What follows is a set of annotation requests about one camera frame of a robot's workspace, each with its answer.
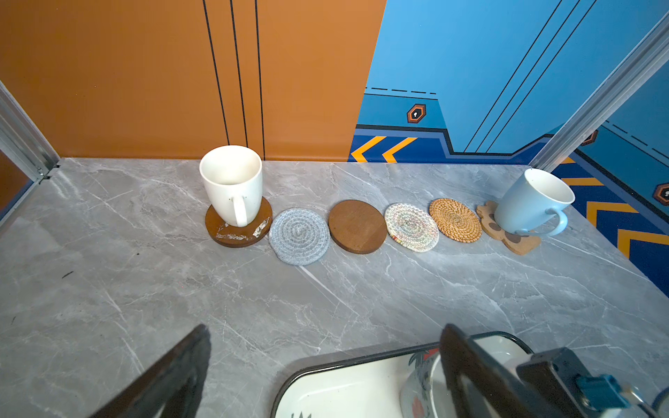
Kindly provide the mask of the light blue mug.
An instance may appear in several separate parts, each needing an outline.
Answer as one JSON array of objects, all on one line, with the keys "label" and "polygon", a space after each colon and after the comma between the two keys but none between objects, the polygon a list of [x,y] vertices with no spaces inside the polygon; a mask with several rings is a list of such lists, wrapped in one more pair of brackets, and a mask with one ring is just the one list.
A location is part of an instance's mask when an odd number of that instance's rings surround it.
[{"label": "light blue mug", "polygon": [[567,228],[564,209],[575,200],[575,193],[562,179],[529,168],[498,202],[494,219],[508,233],[551,237]]}]

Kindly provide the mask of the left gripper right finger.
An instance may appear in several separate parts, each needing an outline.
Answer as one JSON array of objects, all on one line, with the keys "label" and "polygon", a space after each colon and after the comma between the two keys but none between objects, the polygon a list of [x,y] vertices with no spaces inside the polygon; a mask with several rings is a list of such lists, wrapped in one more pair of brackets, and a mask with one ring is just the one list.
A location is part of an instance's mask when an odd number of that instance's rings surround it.
[{"label": "left gripper right finger", "polygon": [[465,394],[465,378],[501,417],[564,415],[536,390],[514,377],[456,325],[449,323],[444,327],[439,348],[446,385],[451,392],[457,417],[474,416],[474,409]]}]

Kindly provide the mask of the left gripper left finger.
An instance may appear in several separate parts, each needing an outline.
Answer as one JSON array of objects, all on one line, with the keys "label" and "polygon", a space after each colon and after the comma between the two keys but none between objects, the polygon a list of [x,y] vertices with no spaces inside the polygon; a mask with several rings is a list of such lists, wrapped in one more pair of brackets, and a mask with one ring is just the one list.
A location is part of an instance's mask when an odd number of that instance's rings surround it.
[{"label": "left gripper left finger", "polygon": [[93,416],[196,416],[211,349],[210,332],[200,324]]}]

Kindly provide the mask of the dark glossy wooden coaster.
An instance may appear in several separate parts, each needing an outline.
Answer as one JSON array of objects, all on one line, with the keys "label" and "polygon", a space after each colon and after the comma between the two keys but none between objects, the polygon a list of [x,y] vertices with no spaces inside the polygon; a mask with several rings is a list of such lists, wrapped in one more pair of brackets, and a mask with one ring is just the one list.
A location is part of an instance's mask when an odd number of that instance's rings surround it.
[{"label": "dark glossy wooden coaster", "polygon": [[210,237],[224,247],[249,247],[262,240],[270,231],[273,222],[273,210],[269,201],[263,197],[256,218],[247,226],[232,226],[217,214],[213,206],[207,209],[205,225]]}]

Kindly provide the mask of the white mug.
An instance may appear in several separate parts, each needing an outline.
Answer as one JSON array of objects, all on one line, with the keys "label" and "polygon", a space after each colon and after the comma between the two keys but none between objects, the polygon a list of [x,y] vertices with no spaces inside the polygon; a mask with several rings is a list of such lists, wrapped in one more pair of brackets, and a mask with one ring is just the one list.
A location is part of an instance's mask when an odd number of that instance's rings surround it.
[{"label": "white mug", "polygon": [[205,154],[199,165],[207,197],[221,219],[248,226],[258,215],[263,195],[261,157],[244,146],[221,146]]}]

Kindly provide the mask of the light wooden round coaster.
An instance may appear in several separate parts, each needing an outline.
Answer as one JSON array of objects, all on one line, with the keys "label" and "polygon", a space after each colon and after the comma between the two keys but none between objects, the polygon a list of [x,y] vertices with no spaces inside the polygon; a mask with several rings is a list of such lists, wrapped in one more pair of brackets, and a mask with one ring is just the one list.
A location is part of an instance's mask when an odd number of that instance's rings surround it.
[{"label": "light wooden round coaster", "polygon": [[343,200],[329,212],[329,230],[334,242],[353,254],[371,254],[385,242],[383,215],[361,200]]}]

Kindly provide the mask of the colourful zigzag rope coaster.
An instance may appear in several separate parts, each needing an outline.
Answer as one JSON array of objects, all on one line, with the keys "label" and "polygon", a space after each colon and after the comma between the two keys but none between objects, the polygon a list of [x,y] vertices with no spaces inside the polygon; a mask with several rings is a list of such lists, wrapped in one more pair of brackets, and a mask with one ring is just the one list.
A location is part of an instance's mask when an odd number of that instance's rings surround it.
[{"label": "colourful zigzag rope coaster", "polygon": [[426,253],[438,243],[440,231],[437,224],[419,207],[392,204],[386,208],[384,220],[390,237],[411,251]]}]

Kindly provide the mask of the woven rattan round coaster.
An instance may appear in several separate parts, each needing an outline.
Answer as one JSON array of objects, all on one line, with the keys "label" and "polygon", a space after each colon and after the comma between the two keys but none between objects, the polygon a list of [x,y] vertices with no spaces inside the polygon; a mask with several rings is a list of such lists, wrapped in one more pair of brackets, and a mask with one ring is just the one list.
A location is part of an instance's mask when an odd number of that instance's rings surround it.
[{"label": "woven rattan round coaster", "polygon": [[463,203],[452,199],[437,199],[430,203],[429,214],[439,231],[460,243],[473,243],[483,233],[477,214]]}]

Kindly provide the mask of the paw shaped brown coaster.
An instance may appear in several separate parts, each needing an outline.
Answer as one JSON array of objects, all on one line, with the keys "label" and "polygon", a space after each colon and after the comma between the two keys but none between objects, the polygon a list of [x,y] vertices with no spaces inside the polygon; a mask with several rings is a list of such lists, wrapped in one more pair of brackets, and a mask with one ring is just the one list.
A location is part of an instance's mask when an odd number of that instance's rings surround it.
[{"label": "paw shaped brown coaster", "polygon": [[498,203],[488,200],[484,205],[476,207],[482,230],[494,240],[501,241],[514,254],[526,255],[537,248],[542,240],[536,236],[521,236],[503,230],[495,220],[494,212]]}]

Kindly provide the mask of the light blue rope coaster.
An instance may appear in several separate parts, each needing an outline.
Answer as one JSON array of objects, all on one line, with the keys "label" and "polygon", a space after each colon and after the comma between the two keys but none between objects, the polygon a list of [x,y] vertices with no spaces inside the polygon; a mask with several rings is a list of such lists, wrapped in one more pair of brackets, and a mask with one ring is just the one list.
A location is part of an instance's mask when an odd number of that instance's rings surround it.
[{"label": "light blue rope coaster", "polygon": [[269,243],[277,257],[291,266],[308,266],[329,249],[328,225],[317,212],[290,208],[281,212],[269,230]]}]

